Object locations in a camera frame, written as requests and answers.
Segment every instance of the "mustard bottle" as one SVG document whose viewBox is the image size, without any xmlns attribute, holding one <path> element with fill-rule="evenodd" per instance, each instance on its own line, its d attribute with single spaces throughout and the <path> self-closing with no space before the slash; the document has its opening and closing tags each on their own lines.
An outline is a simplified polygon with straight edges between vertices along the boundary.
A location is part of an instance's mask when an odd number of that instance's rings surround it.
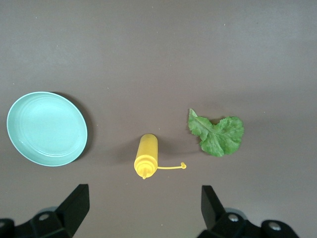
<svg viewBox="0 0 317 238">
<path fill-rule="evenodd" d="M 180 166 L 176 167 L 158 166 L 158 152 L 158 139 L 153 134 L 143 135 L 134 161 L 134 169 L 143 179 L 151 177 L 157 169 L 186 169 L 186 164 L 184 162 L 182 162 Z"/>
</svg>

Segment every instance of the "plate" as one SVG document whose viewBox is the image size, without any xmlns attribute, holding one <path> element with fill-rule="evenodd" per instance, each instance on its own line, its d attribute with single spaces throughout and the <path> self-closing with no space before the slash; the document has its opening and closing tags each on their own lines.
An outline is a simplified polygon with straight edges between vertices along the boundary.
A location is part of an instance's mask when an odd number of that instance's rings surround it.
<svg viewBox="0 0 317 238">
<path fill-rule="evenodd" d="M 6 126 L 14 147 L 39 165 L 66 165 L 79 157 L 87 143 L 82 114 L 55 93 L 34 92 L 19 98 Z"/>
</svg>

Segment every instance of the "yellow squeeze bottle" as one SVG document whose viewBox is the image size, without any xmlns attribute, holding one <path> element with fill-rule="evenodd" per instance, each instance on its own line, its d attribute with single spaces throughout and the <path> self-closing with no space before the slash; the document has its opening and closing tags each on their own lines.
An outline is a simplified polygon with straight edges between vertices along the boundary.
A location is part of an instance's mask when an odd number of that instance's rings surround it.
<svg viewBox="0 0 317 238">
<path fill-rule="evenodd" d="M 134 169 L 143 179 L 151 177 L 157 169 L 173 170 L 185 169 L 184 162 L 176 167 L 158 166 L 158 139 L 152 134 L 145 134 L 141 137 L 138 153 L 134 161 Z"/>
</svg>

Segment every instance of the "metal bolt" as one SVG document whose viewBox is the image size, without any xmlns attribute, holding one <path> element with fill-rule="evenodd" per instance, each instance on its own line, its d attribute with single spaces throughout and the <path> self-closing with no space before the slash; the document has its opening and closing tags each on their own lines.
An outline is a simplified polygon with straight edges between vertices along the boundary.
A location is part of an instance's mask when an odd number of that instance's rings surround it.
<svg viewBox="0 0 317 238">
<path fill-rule="evenodd" d="M 236 215 L 234 215 L 234 214 L 230 214 L 230 215 L 228 216 L 228 218 L 229 218 L 229 220 L 232 221 L 232 222 L 237 222 L 237 221 L 239 220 L 239 218 L 238 218 Z"/>
<path fill-rule="evenodd" d="M 41 215 L 41 216 L 39 217 L 39 220 L 40 220 L 40 221 L 43 221 L 43 220 L 47 219 L 48 217 L 49 217 L 49 214 L 45 213 L 45 214 L 43 214 L 43 215 Z"/>
<path fill-rule="evenodd" d="M 275 230 L 275 231 L 280 231 L 282 228 L 279 226 L 278 223 L 276 222 L 270 222 L 269 227 L 271 227 L 271 229 Z"/>
</svg>

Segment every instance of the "green leaf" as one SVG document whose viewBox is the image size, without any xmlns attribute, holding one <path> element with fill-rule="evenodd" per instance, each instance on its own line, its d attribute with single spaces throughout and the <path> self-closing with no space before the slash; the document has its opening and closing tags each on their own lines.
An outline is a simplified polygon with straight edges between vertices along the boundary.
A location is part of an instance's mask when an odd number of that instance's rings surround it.
<svg viewBox="0 0 317 238">
<path fill-rule="evenodd" d="M 243 122 L 237 117 L 227 117 L 217 125 L 189 110 L 188 127 L 202 140 L 199 145 L 208 154 L 221 157 L 236 152 L 244 133 Z"/>
</svg>

